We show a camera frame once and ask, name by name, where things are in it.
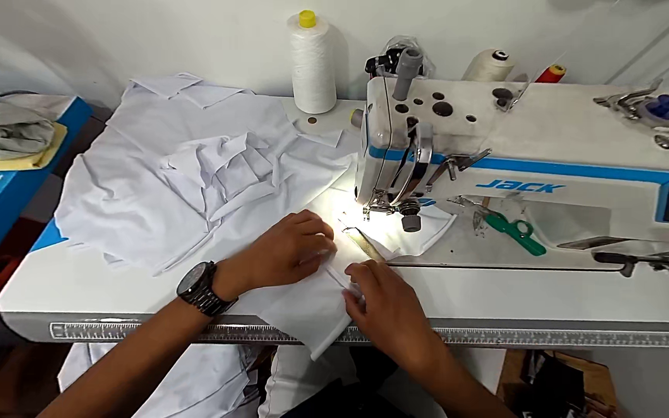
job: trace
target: black wristwatch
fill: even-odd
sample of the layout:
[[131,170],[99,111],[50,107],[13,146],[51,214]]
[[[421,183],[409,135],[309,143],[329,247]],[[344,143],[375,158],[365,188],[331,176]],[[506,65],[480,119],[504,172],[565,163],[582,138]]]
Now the black wristwatch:
[[226,312],[238,299],[227,302],[213,293],[211,286],[215,274],[216,264],[213,261],[200,262],[182,278],[177,286],[177,296],[198,308],[206,316],[216,316]]

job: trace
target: yellow fabric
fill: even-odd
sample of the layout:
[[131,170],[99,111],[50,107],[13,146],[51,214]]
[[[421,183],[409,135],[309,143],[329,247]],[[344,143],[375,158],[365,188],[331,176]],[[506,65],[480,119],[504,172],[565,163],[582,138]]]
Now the yellow fabric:
[[53,140],[45,150],[32,156],[0,160],[0,171],[37,170],[47,166],[63,144],[66,137],[66,127],[60,123],[53,123]]

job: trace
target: thread spool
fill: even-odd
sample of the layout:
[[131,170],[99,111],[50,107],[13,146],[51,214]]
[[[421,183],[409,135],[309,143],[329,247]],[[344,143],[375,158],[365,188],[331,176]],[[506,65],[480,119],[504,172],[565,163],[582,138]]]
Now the thread spool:
[[559,82],[566,74],[566,69],[559,64],[551,64],[540,76],[536,82]]
[[467,67],[464,81],[505,81],[515,61],[501,49],[486,49],[477,54]]
[[304,10],[291,16],[287,25],[291,33],[293,101],[305,113],[324,113],[337,102],[329,23]]

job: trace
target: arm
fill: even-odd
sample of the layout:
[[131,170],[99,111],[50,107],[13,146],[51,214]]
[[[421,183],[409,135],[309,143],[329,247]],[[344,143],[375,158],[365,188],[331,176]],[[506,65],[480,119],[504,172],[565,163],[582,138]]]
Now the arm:
[[383,262],[368,260],[345,270],[360,285],[366,305],[345,291],[348,314],[373,345],[432,395],[449,416],[512,418],[515,415],[451,355],[432,331],[415,291]]
[[[258,287],[295,283],[336,251],[334,233],[309,211],[290,214],[249,248],[218,263],[213,292],[223,300]],[[212,318],[174,299],[59,395],[38,415],[129,417],[146,401]]]

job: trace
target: pile of fabric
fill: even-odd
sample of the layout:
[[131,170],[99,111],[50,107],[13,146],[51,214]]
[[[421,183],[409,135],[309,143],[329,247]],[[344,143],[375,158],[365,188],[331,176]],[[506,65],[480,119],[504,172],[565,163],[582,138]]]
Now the pile of fabric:
[[[116,268],[142,266],[150,279],[195,252],[223,260],[309,208],[335,230],[338,252],[299,283],[247,292],[228,314],[257,315],[316,359],[350,322],[345,267],[368,258],[342,229],[357,226],[390,259],[421,254],[453,221],[426,207],[419,233],[401,232],[396,215],[364,222],[352,193],[358,151],[347,130],[300,132],[279,98],[191,74],[139,78],[75,160],[55,220],[74,244],[98,249]],[[218,361],[241,358],[227,356]]]

